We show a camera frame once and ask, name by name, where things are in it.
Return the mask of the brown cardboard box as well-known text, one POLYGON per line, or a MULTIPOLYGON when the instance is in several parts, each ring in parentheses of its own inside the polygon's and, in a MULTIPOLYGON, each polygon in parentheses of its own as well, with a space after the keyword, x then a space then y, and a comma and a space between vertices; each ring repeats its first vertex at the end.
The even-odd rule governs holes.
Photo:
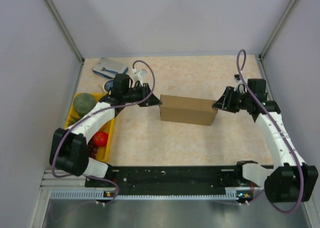
POLYGON ((159 106, 162 121, 211 126, 218 110, 215 100, 161 95, 159 106))

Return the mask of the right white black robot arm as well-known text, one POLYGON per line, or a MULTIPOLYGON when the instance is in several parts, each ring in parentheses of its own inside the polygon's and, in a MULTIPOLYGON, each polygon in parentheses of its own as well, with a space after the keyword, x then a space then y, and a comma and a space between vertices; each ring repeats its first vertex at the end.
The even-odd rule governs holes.
POLYGON ((233 173, 235 183, 244 186, 252 181, 264 188, 271 203, 309 201, 318 170, 314 165, 307 165, 294 148, 278 104, 268 100, 266 81, 248 79, 250 91, 247 91, 239 75, 234 78, 237 86, 226 87, 213 107, 232 113, 247 111, 261 129, 273 160, 273 168, 264 168, 254 161, 239 161, 240 169, 233 173))

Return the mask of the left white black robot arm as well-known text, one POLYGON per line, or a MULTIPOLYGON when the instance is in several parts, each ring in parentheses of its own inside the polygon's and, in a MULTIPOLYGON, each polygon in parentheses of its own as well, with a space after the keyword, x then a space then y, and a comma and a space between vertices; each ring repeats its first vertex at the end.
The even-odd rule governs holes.
POLYGON ((161 105, 161 100, 153 94, 147 83, 131 86, 127 74, 117 74, 110 94, 103 96, 74 125, 59 128, 53 134, 49 163, 74 176, 95 176, 98 183, 108 186, 113 182, 113 173, 107 163, 89 157, 88 143, 109 121, 125 107, 139 105, 150 107, 161 105))

